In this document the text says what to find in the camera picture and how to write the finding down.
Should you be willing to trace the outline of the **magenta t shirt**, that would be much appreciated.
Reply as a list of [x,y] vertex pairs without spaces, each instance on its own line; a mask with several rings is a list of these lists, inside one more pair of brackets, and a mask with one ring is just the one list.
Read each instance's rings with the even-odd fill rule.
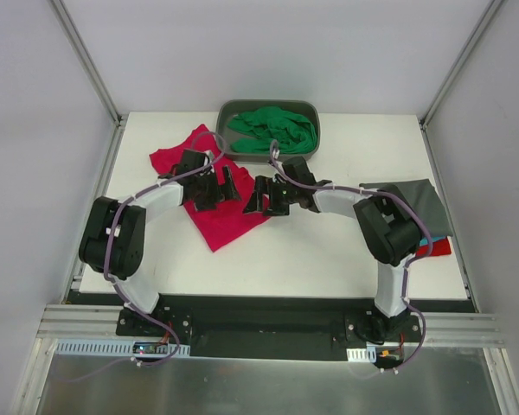
[[[169,173],[171,168],[181,160],[183,151],[190,147],[198,151],[210,150],[215,156],[220,154],[215,138],[208,133],[208,127],[200,124],[181,144],[171,148],[158,149],[151,153],[152,168],[159,175]],[[215,164],[215,173],[219,181],[223,180],[221,169],[225,166],[231,171],[235,187],[241,196],[239,201],[224,201],[218,204],[214,210],[204,212],[198,212],[191,201],[183,204],[212,252],[218,251],[268,220],[261,213],[243,213],[254,190],[254,179],[248,170],[238,166],[227,157],[223,157]]]

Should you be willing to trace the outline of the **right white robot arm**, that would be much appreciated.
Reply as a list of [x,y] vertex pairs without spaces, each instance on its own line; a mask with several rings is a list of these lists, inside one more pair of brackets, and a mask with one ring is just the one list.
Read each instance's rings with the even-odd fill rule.
[[287,216],[290,205],[317,214],[356,220],[370,254],[377,262],[377,291],[372,311],[354,324],[356,336],[382,345],[398,336],[411,310],[407,301],[407,266],[422,238],[413,210],[394,185],[377,190],[351,189],[318,181],[301,156],[275,169],[273,177],[256,176],[244,214]]

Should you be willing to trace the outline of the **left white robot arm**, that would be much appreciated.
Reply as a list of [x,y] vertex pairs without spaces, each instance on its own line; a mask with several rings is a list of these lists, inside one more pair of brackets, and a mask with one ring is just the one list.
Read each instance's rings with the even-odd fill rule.
[[220,166],[212,151],[186,149],[171,170],[149,187],[123,200],[101,196],[94,200],[78,256],[104,276],[122,297],[125,307],[139,311],[135,324],[145,335],[159,335],[165,315],[156,307],[159,293],[141,267],[146,226],[167,211],[189,202],[198,212],[238,201],[231,169]]

